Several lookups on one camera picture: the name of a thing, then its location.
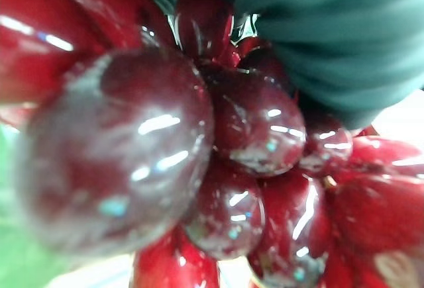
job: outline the dark red grape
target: dark red grape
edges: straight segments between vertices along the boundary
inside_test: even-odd
[[[138,48],[150,38],[176,46],[164,13],[153,0],[76,0],[116,47]]]
[[[191,58],[218,58],[230,42],[233,6],[225,0],[178,0],[177,43]]]
[[[237,42],[237,50],[240,57],[245,58],[251,51],[258,48],[270,48],[271,43],[257,36],[248,36]]]
[[[261,182],[266,225],[250,266],[265,286],[314,287],[331,243],[319,181],[293,169]]]
[[[238,64],[244,70],[258,70],[268,77],[273,77],[289,94],[294,91],[283,64],[271,48],[256,48],[249,52]]]
[[[300,159],[302,115],[272,78],[245,70],[203,66],[215,109],[218,154],[247,172],[278,175]]]
[[[104,55],[29,122],[17,147],[19,204],[57,250],[142,248],[188,208],[212,139],[211,102],[185,57]]]
[[[240,55],[237,48],[229,43],[224,52],[216,59],[218,64],[228,68],[235,68],[240,62]]]
[[[237,258],[257,245],[264,224],[264,206],[255,178],[213,157],[184,219],[190,240],[217,260]]]
[[[131,288],[219,288],[217,262],[178,228],[139,252]]]
[[[326,113],[308,111],[303,115],[307,138],[299,167],[318,176],[343,168],[352,154],[349,131]]]
[[[108,41],[74,0],[0,1],[0,103],[39,102]]]

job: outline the shiny surface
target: shiny surface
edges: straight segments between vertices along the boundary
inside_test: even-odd
[[[36,105],[5,105],[0,106],[0,123],[20,129],[35,112]]]
[[[175,46],[165,15],[153,0],[76,0],[119,48],[143,47],[153,36]]]
[[[131,288],[219,288],[217,262],[178,228],[136,254]]]
[[[317,288],[355,288],[353,269],[343,251],[333,244]]]
[[[108,41],[73,0],[2,0],[0,103],[38,102],[57,92],[78,60]]]
[[[266,226],[250,266],[266,287],[314,287],[331,241],[319,181],[293,169],[261,183]]]
[[[273,77],[279,85],[289,94],[294,88],[283,64],[271,48],[256,48],[250,51],[238,64],[238,68],[245,70],[258,70],[268,77]]]
[[[224,52],[217,58],[217,63],[228,68],[235,68],[240,62],[240,54],[233,43],[229,43]]]
[[[424,180],[359,173],[341,182],[331,212],[344,241],[366,253],[423,245]]]
[[[353,139],[349,166],[356,171],[424,178],[424,152],[407,142],[379,136]]]
[[[246,171],[271,176],[291,169],[305,144],[303,117],[272,79],[245,70],[200,68],[215,108],[215,147]]]
[[[212,157],[184,220],[190,240],[217,260],[245,256],[259,242],[264,206],[255,178]]]
[[[237,50],[240,57],[245,58],[251,51],[258,48],[270,48],[271,43],[257,36],[248,36],[237,42]]]
[[[218,58],[230,42],[233,6],[225,0],[178,0],[177,43],[191,58]]]
[[[21,136],[20,208],[57,250],[144,247],[189,206],[212,139],[211,103],[185,57],[159,48],[105,55],[41,106]]]
[[[322,176],[345,166],[352,154],[352,136],[331,115],[307,111],[306,145],[299,167],[310,174]]]

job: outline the red grape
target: red grape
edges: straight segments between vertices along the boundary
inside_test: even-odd
[[[136,254],[131,288],[218,288],[217,262],[178,228]]]
[[[402,250],[424,242],[424,182],[420,179],[347,175],[333,189],[331,202],[343,240],[360,251]]]
[[[291,169],[305,144],[302,115],[273,79],[255,72],[203,66],[215,109],[215,147],[247,172]]]
[[[265,285],[313,287],[331,241],[319,182],[293,169],[264,179],[261,190],[266,224],[259,245],[248,255],[250,266]]]
[[[336,244],[329,250],[325,271],[318,288],[355,288],[352,266]]]
[[[259,242],[265,216],[255,178],[213,157],[184,220],[190,240],[217,260],[245,256]]]
[[[39,102],[109,41],[74,0],[2,0],[0,103]]]
[[[271,48],[257,48],[249,52],[238,64],[238,68],[245,70],[258,70],[269,77],[273,77],[287,92],[293,92],[289,77],[283,64]]]
[[[424,178],[424,152],[407,142],[379,136],[353,139],[349,167],[356,171]]]
[[[307,112],[304,116],[307,138],[299,167],[312,175],[327,175],[345,166],[352,153],[349,131],[323,112]]]
[[[188,208],[213,139],[209,96],[173,50],[107,54],[32,117],[17,150],[29,228],[57,250],[128,252]]]
[[[233,6],[225,0],[178,0],[176,38],[191,58],[218,58],[230,42]]]
[[[229,43],[224,52],[217,59],[218,64],[228,68],[235,68],[240,62],[240,55],[237,48]]]
[[[240,57],[245,58],[251,51],[258,48],[270,48],[271,43],[257,36],[248,36],[237,42],[237,50]]]
[[[164,13],[153,0],[76,0],[120,48],[143,46],[144,38],[176,42]]]

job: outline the bunch of grapes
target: bunch of grapes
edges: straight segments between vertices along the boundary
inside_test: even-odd
[[[261,287],[423,287],[422,151],[353,138],[230,40],[230,3],[178,0],[173,34],[152,0],[5,1],[0,119],[43,244],[137,251],[133,288],[215,288],[240,256]]]

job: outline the green background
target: green background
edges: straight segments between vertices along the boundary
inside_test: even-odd
[[[41,248],[13,217],[13,190],[7,173],[10,135],[9,130],[0,127],[0,287],[42,288],[65,272],[66,263]]]

